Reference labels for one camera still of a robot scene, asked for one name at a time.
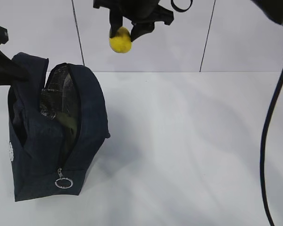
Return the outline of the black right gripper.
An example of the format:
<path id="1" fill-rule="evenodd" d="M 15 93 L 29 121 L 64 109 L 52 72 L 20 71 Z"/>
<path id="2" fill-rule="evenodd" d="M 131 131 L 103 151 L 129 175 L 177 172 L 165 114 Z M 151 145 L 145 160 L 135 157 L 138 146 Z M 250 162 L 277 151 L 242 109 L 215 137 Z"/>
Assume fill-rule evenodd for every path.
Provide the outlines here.
<path id="1" fill-rule="evenodd" d="M 145 34 L 152 33 L 156 22 L 170 25 L 174 20 L 173 11 L 159 5 L 159 0 L 94 0 L 93 7 L 109 10 L 109 37 L 114 38 L 123 25 L 123 17 L 133 25 L 130 38 L 134 42 Z"/>

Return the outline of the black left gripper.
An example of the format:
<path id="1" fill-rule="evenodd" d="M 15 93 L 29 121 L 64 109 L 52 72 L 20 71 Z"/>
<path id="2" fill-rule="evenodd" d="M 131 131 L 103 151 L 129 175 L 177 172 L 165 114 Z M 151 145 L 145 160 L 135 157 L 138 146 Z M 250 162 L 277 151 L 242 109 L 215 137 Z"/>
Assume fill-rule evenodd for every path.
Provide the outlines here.
<path id="1" fill-rule="evenodd" d="M 8 42 L 8 31 L 0 26 L 0 45 Z M 28 81 L 29 72 L 13 62 L 0 51 L 0 86 L 12 85 L 14 81 Z"/>

